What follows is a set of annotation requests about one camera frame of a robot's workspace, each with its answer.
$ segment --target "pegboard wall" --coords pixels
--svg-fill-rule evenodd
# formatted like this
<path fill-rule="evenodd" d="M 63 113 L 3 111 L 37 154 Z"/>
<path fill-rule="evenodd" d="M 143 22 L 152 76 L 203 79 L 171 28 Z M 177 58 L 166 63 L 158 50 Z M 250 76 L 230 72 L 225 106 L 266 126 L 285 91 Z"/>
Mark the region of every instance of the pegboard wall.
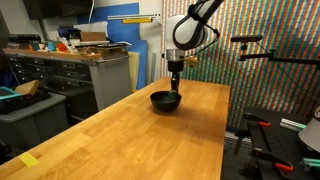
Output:
<path fill-rule="evenodd" d="M 174 15 L 186 15 L 188 7 L 194 3 L 195 0 L 163 0 L 162 52 L 166 20 Z M 320 70 L 315 65 L 279 63 L 301 90 L 274 62 L 267 59 L 238 61 L 240 43 L 230 43 L 232 36 L 261 34 L 263 39 L 259 43 L 266 49 L 276 49 L 276 57 L 320 60 L 319 0 L 225 0 L 208 24 L 219 30 L 220 39 L 197 55 L 199 66 L 191 68 L 185 64 L 181 78 L 232 87 L 228 127 L 239 127 L 246 106 L 307 115 L 320 105 L 320 101 L 303 92 L 320 99 Z M 210 32 L 206 44 L 213 38 Z M 247 53 L 265 52 L 249 43 Z M 167 62 L 162 59 L 161 77 L 166 76 L 169 76 Z"/>

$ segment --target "black bowl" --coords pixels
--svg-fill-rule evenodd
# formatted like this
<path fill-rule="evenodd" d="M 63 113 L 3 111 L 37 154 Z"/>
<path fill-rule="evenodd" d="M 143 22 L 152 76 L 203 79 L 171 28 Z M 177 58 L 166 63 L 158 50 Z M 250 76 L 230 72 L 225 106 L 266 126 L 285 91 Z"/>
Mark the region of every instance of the black bowl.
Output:
<path fill-rule="evenodd" d="M 159 111 L 173 111 L 175 110 L 181 101 L 181 95 L 170 96 L 169 91 L 158 91 L 150 96 L 153 107 Z"/>

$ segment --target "robotic arm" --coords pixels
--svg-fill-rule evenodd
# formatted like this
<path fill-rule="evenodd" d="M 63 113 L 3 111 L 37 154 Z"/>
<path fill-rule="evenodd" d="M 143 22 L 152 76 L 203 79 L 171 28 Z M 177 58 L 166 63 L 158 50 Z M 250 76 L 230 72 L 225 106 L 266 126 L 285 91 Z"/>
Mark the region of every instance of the robotic arm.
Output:
<path fill-rule="evenodd" d="M 188 9 L 188 15 L 177 15 L 166 23 L 166 59 L 172 72 L 171 92 L 178 94 L 184 51 L 203 44 L 208 36 L 206 23 L 223 0 L 198 0 Z"/>

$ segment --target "floor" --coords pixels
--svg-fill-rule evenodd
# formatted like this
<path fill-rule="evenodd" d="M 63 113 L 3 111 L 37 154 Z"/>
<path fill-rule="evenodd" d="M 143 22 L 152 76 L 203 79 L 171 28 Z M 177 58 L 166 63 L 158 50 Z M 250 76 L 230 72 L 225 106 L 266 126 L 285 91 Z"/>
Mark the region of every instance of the floor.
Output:
<path fill-rule="evenodd" d="M 245 163 L 250 161 L 248 152 L 251 150 L 249 143 L 242 143 L 238 155 L 233 153 L 236 141 L 226 138 L 225 139 L 225 152 L 222 162 L 221 180 L 244 180 L 245 177 L 239 175 L 239 169 Z"/>

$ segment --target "yellow tape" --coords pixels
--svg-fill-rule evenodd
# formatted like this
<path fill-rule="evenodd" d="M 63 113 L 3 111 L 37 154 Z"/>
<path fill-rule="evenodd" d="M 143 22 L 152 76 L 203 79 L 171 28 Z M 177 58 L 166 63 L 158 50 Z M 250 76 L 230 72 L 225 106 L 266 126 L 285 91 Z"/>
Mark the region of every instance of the yellow tape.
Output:
<path fill-rule="evenodd" d="M 32 167 L 40 163 L 35 157 L 33 157 L 28 152 L 21 154 L 19 156 L 19 159 L 21 159 L 21 161 L 24 162 L 28 167 Z"/>

